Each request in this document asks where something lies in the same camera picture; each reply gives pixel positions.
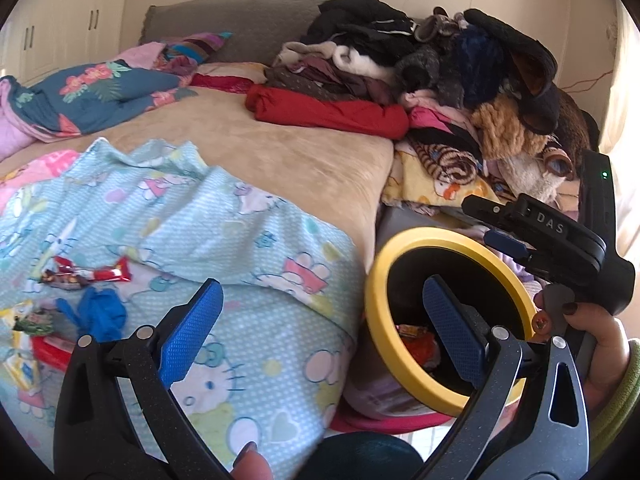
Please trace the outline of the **right hand painted nails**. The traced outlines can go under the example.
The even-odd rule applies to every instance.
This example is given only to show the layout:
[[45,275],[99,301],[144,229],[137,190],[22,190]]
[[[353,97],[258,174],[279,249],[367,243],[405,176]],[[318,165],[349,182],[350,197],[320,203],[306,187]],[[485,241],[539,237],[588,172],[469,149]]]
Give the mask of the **right hand painted nails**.
[[582,383],[590,415],[604,408],[622,382],[629,361],[630,345],[624,326],[605,308],[589,302],[562,305],[565,322],[596,341],[587,378]]

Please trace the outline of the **left hand thumb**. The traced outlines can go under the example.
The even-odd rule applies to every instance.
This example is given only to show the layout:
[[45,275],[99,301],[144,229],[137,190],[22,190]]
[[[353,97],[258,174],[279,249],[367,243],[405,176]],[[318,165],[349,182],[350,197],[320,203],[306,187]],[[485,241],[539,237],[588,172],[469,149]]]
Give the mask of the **left hand thumb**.
[[258,452],[257,444],[247,442],[235,457],[231,477],[234,480],[272,480],[271,468],[265,457]]

